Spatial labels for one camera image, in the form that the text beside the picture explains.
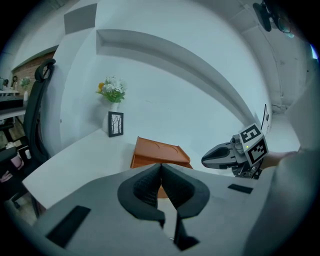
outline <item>black cable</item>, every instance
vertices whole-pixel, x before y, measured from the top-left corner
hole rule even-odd
[[[260,169],[260,167],[261,167],[261,165],[262,165],[263,160],[264,160],[263,158],[260,160],[259,166],[258,166],[258,168],[254,171],[254,173],[252,174],[251,179],[253,179],[254,176],[256,175],[256,173],[259,171],[259,169]]]

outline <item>yellow flower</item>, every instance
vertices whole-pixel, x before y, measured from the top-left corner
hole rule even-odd
[[[99,83],[99,86],[98,86],[98,92],[100,93],[102,91],[102,87],[104,86],[105,84],[103,82]]]

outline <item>person's arm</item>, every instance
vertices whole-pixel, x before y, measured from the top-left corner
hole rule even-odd
[[[284,153],[277,153],[277,152],[269,152],[262,161],[261,169],[265,169],[271,166],[277,166],[281,159],[296,154],[297,151],[290,151],[290,152],[284,152]]]

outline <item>chair backrest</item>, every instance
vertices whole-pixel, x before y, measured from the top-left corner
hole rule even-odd
[[[50,58],[45,60],[36,69],[34,73],[36,81],[34,82],[30,93],[23,120],[23,130],[28,139],[31,155],[41,164],[49,159],[49,154],[46,151],[38,132],[38,115],[41,100],[52,77],[55,63],[56,61],[53,58]]]

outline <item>ceiling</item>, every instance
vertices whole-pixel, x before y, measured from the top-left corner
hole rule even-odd
[[[15,55],[18,51],[23,39],[30,32],[39,27],[49,14],[58,10],[68,2],[76,3],[77,0],[42,0],[37,4],[29,14],[24,17],[20,25],[15,29],[11,38],[1,53]]]
[[[278,29],[266,32],[252,7],[262,0],[194,1],[220,15],[243,36],[264,73],[272,110],[285,111],[305,87],[310,45]]]

